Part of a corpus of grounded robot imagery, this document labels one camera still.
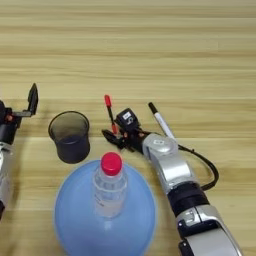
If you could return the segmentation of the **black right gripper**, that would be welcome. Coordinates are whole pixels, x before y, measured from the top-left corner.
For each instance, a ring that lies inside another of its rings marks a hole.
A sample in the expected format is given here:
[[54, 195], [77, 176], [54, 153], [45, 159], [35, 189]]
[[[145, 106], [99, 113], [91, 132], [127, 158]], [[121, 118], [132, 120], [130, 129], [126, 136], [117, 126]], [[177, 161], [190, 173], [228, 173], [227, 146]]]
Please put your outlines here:
[[149, 135], [140, 126], [134, 127], [119, 127], [120, 137], [118, 138], [109, 130], [103, 130], [102, 134], [105, 139], [115, 145], [118, 149], [127, 149], [131, 152], [137, 151], [143, 153], [143, 141]]

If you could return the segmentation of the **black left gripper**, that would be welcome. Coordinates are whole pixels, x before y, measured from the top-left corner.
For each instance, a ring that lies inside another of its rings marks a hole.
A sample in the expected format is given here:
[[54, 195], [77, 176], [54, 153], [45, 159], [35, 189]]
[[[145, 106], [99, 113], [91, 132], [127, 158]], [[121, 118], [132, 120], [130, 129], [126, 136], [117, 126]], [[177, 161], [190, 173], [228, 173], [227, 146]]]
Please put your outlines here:
[[21, 125], [23, 118], [32, 117], [36, 114], [38, 106], [38, 89], [33, 84], [28, 95], [28, 111], [8, 113], [4, 118], [0, 118], [0, 142], [12, 144], [16, 131]]

